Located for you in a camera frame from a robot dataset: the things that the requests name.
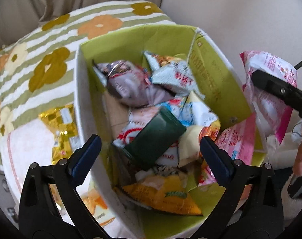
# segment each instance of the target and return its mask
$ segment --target yellow foil package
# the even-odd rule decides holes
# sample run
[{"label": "yellow foil package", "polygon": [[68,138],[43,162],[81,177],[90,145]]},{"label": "yellow foil package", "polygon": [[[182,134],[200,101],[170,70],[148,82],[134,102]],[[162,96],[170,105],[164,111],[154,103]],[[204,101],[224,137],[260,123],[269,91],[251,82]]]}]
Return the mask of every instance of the yellow foil package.
[{"label": "yellow foil package", "polygon": [[122,189],[138,202],[153,209],[180,215],[201,215],[191,195],[182,187],[178,175],[150,175]]},{"label": "yellow foil package", "polygon": [[69,158],[81,147],[73,104],[47,110],[39,114],[39,118],[55,136],[52,164],[62,158]]}]

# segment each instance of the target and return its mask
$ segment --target blue gripper pad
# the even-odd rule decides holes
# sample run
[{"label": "blue gripper pad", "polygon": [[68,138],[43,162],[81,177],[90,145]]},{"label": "blue gripper pad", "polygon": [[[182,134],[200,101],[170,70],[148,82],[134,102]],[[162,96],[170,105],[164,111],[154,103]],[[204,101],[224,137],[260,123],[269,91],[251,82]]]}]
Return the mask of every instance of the blue gripper pad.
[{"label": "blue gripper pad", "polygon": [[205,136],[200,141],[201,153],[209,165],[217,183],[226,187],[235,172],[235,167],[232,164],[232,158],[226,151],[220,149],[209,136]]},{"label": "blue gripper pad", "polygon": [[82,148],[77,149],[68,160],[68,173],[72,177],[72,186],[85,181],[93,163],[101,151],[101,138],[92,135]]}]

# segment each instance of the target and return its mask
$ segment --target striped blanket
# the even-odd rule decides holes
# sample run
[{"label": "striped blanket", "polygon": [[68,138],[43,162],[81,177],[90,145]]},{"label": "striped blanket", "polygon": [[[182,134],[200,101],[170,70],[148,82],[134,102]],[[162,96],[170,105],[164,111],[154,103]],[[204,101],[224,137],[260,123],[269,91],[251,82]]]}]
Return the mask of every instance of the striped blanket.
[{"label": "striped blanket", "polygon": [[3,136],[43,111],[73,102],[79,44],[142,24],[174,23],[153,3],[111,1],[63,15],[1,49],[0,152]]}]

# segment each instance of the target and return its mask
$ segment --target white and red package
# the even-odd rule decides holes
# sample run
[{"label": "white and red package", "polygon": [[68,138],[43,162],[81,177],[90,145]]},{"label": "white and red package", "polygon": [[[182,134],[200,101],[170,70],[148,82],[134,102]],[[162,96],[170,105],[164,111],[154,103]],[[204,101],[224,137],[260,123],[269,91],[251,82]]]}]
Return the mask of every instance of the white and red package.
[{"label": "white and red package", "polygon": [[[176,118],[179,117],[185,104],[186,97],[175,96],[174,99],[157,104],[156,106],[132,109],[129,113],[129,123],[123,128],[113,144],[123,148],[131,143],[147,123],[158,113],[160,107],[166,107]],[[178,141],[171,145],[155,162],[156,164],[177,167],[179,164]]]},{"label": "white and red package", "polygon": [[[256,113],[252,113],[246,120],[225,129],[215,141],[216,145],[225,150],[233,160],[241,159],[246,165],[250,165],[255,143],[255,121]],[[203,161],[201,169],[199,186],[216,182],[205,161]]]},{"label": "white and red package", "polygon": [[267,72],[287,83],[297,86],[297,70],[283,59],[265,51],[245,51],[240,54],[246,72],[246,86],[243,89],[246,99],[256,102],[263,117],[282,142],[292,115],[292,108],[279,98],[254,87],[251,76],[256,70]]}]

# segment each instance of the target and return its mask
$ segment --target cream flower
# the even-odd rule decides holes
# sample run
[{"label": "cream flower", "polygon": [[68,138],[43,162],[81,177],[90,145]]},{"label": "cream flower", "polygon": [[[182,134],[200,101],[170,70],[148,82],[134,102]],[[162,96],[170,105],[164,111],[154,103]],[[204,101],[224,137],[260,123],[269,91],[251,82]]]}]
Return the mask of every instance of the cream flower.
[{"label": "cream flower", "polygon": [[25,61],[27,55],[28,52],[26,43],[21,43],[14,47],[5,64],[5,70],[9,73],[9,75],[12,75],[16,68]]},{"label": "cream flower", "polygon": [[0,141],[3,136],[13,131],[13,113],[6,106],[0,112]]}]

